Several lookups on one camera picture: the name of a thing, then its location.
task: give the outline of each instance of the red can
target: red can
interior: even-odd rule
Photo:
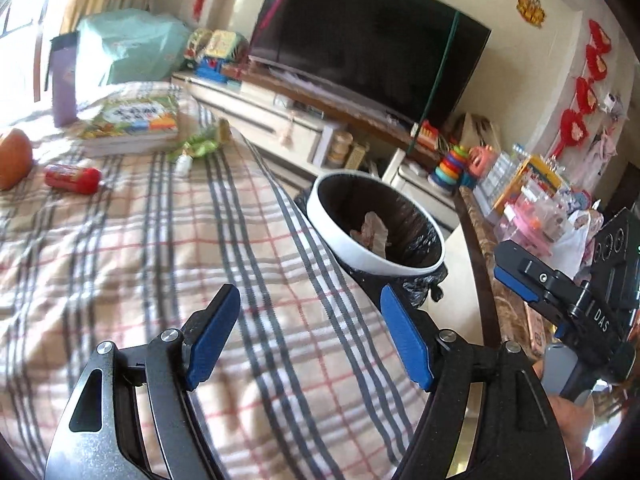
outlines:
[[[81,168],[65,164],[49,164],[44,171],[44,183],[47,186],[84,195],[91,195],[98,191],[102,177],[97,168]]]

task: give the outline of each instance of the orange ball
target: orange ball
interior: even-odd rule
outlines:
[[[31,171],[33,151],[24,131],[14,128],[0,136],[0,190],[11,189]]]

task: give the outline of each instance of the television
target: television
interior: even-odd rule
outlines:
[[[258,25],[275,1],[264,1]],[[254,30],[250,57],[413,123],[434,85],[455,13],[438,0],[281,0],[267,27]],[[460,13],[427,115],[437,128],[455,108],[490,32]]]

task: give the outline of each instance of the trash can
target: trash can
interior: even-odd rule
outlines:
[[[444,238],[431,215],[413,200],[376,177],[342,170],[316,179],[295,202],[376,306],[380,307],[380,292],[389,283],[402,289],[405,306],[420,307],[430,291],[434,301],[442,298],[438,284],[447,277]],[[361,229],[371,211],[388,229],[386,258],[349,234]]]

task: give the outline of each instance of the small jar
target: small jar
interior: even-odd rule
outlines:
[[[342,168],[352,142],[353,136],[349,132],[335,132],[324,165],[331,170]]]

